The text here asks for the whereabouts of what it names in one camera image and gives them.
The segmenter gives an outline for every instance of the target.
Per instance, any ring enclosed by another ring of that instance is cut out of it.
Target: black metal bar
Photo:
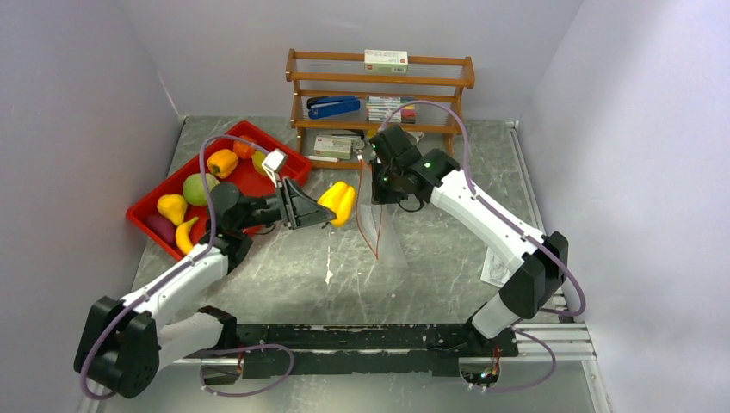
[[[515,335],[504,330],[487,340],[467,324],[330,325],[239,324],[242,345],[281,344],[295,352],[292,374],[427,373],[457,377],[459,359],[518,355]],[[242,379],[282,374],[283,352],[244,354]]]

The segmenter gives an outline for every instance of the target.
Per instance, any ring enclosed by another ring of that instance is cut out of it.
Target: gray floor
[[[541,377],[549,363],[505,361],[498,387],[523,385]],[[103,413],[591,413],[590,393],[579,361],[559,363],[555,375],[537,387],[507,394],[482,394],[465,385],[444,385],[458,379],[429,374],[352,374],[293,376],[281,386],[252,398],[216,398],[200,388],[196,367],[172,366],[158,374],[138,397],[114,397]],[[222,391],[252,391],[271,383],[240,380]]]
[[[295,133],[285,118],[193,116],[182,130],[170,171],[192,158],[205,137],[224,133],[243,119],[294,144]],[[467,127],[473,139],[470,164],[476,183],[518,218],[535,225],[504,123],[468,122]],[[419,144],[437,145],[441,141],[435,136]],[[462,149],[457,138],[457,160]],[[340,180],[357,185],[357,173],[314,170],[304,189],[316,199]],[[378,263],[354,219],[338,229],[277,228],[257,236],[245,263],[201,292],[177,319],[214,305],[240,323],[454,323],[465,321],[496,293],[496,287],[479,280],[485,245],[456,219],[426,206],[420,213],[397,211],[394,227],[408,261],[405,269]],[[142,287],[173,263],[161,248],[148,243],[133,288]],[[558,320],[540,314],[532,322]]]

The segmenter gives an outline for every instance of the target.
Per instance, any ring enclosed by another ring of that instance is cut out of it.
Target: green apple
[[[215,176],[210,174],[206,174],[206,181],[208,189],[213,189],[214,186],[220,183]],[[182,184],[182,196],[185,197],[185,200],[190,205],[195,205],[196,207],[204,207],[207,205],[201,174],[195,173],[185,179],[185,182]]]

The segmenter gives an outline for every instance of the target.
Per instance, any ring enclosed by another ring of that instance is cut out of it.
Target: white box
[[[337,157],[348,160],[351,152],[352,139],[319,135],[314,141],[314,154],[321,157]]]
[[[368,49],[365,51],[365,71],[405,75],[408,72],[408,52]]]

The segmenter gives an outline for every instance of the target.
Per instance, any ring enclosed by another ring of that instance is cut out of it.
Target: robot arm
[[[288,178],[277,181],[271,196],[251,198],[241,194],[235,185],[223,182],[211,191],[211,198],[217,222],[213,248],[199,257],[206,250],[209,231],[189,254],[156,280],[122,299],[104,297],[95,302],[84,326],[74,370],[81,372],[102,331],[125,307],[140,298],[144,301],[115,326],[88,371],[90,379],[120,395],[137,396],[157,371],[201,349],[236,348],[236,318],[224,311],[204,307],[182,322],[168,322],[203,288],[222,279],[245,259],[252,241],[243,233],[244,229],[278,221],[297,229],[336,218],[334,212],[318,205]],[[176,273],[174,278],[148,294],[172,273]]]
[[[526,239],[542,239],[543,246],[561,261],[567,261],[567,240],[558,232],[546,237],[499,205],[481,188],[469,190],[460,165],[443,151],[421,155],[399,126],[370,140],[378,158],[373,169],[373,203],[399,203],[410,195],[454,216],[476,234],[504,262],[511,273],[499,294],[469,319],[484,337],[493,338],[520,318],[532,318],[565,281],[565,275],[543,252]],[[485,208],[481,198],[498,217]],[[518,235],[504,219],[518,226]]]

